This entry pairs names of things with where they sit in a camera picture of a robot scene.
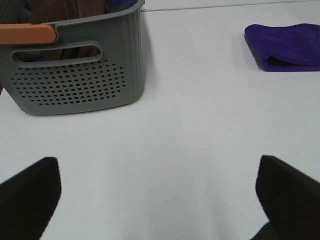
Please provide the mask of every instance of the purple towel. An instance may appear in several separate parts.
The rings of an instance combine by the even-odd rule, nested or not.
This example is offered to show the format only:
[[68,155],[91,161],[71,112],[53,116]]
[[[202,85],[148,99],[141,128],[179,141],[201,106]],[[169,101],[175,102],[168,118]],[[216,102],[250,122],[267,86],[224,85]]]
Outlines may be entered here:
[[244,32],[266,71],[320,71],[319,25],[270,27],[253,24]]

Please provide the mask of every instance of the white surface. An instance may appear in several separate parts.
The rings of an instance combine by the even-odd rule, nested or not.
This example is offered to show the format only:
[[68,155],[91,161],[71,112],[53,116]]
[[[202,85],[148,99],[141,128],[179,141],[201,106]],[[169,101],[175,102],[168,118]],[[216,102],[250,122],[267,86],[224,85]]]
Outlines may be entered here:
[[172,10],[183,8],[206,8],[281,2],[307,2],[318,0],[145,0],[145,11]]
[[62,195],[42,240],[250,239],[267,221],[255,194],[262,154],[320,180],[320,78],[258,69],[243,31],[317,24],[319,9],[142,13],[136,103],[37,117],[2,93],[0,181],[58,158]]

